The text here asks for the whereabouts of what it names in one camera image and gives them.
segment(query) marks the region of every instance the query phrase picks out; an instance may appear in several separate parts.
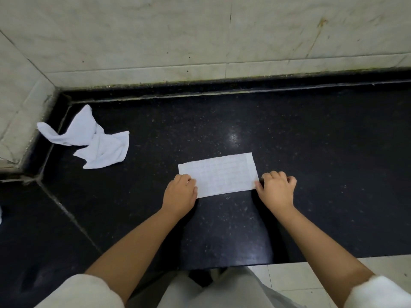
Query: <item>wall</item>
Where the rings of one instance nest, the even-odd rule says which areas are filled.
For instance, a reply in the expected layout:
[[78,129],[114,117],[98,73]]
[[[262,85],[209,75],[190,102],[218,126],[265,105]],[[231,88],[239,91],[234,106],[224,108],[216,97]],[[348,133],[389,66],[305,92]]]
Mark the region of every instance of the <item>wall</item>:
[[59,87],[407,67],[411,0],[1,0]]
[[20,167],[54,89],[0,34],[0,170]]

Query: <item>finger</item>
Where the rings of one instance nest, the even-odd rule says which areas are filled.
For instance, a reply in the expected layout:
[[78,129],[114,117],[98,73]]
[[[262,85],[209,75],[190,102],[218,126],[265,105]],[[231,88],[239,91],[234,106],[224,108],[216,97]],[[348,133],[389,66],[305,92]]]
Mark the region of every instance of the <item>finger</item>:
[[283,179],[283,180],[287,180],[287,175],[284,173],[284,172],[278,172],[278,175],[280,175],[280,177]]
[[195,179],[190,179],[187,183],[187,187],[190,189],[194,189],[194,187],[196,186],[196,180]]
[[288,183],[291,185],[291,187],[293,187],[293,190],[295,188],[295,186],[297,185],[297,180],[295,179],[294,176],[288,176],[287,177]]
[[257,193],[258,193],[259,195],[262,194],[263,191],[264,191],[264,188],[263,188],[263,186],[261,186],[261,183],[260,183],[259,181],[255,181],[254,183],[255,183],[255,185],[256,185]]
[[278,174],[276,171],[271,171],[270,174],[271,174],[272,178],[279,178],[280,177],[280,174]]
[[264,174],[261,176],[261,178],[264,179],[264,181],[268,181],[268,180],[270,180],[270,179],[273,179],[273,177],[271,176],[270,173],[264,173]]
[[191,179],[191,176],[188,174],[183,174],[178,181],[179,184],[187,185],[187,182]]
[[192,203],[193,205],[194,205],[194,203],[196,202],[197,195],[198,195],[198,188],[197,188],[197,187],[194,187],[193,195],[191,196],[191,203]]

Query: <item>crumpled white cloth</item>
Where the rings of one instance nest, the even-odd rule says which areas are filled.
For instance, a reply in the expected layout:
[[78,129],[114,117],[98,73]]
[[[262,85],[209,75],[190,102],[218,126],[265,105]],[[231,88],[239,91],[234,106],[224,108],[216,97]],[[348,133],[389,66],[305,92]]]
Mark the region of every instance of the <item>crumpled white cloth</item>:
[[37,128],[54,144],[87,146],[74,153],[74,156],[87,161],[84,169],[101,168],[122,162],[127,155],[129,131],[105,134],[104,129],[96,123],[89,105],[85,105],[76,114],[65,134],[57,134],[44,122],[37,123]]

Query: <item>sleeve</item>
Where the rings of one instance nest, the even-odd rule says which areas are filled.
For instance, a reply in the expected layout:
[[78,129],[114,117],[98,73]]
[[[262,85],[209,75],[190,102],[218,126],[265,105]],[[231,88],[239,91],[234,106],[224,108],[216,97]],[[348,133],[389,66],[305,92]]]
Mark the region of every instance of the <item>sleeve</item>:
[[406,307],[411,307],[411,295],[383,276],[374,276],[353,288],[344,305],[344,308]]
[[35,308],[124,308],[120,296],[100,278],[77,274],[64,281],[58,289]]

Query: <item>folded white napkin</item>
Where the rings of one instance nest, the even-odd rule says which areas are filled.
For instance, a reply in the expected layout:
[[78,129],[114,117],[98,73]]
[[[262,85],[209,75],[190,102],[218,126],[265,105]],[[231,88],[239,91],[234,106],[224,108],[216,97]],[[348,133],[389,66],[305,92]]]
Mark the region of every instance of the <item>folded white napkin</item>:
[[93,118],[91,107],[85,105],[63,135],[57,134],[48,124],[37,123],[41,134],[54,144],[65,146],[87,146],[79,149],[74,156],[87,161],[84,169],[93,169],[122,162],[129,147],[129,131],[105,134],[103,128]]

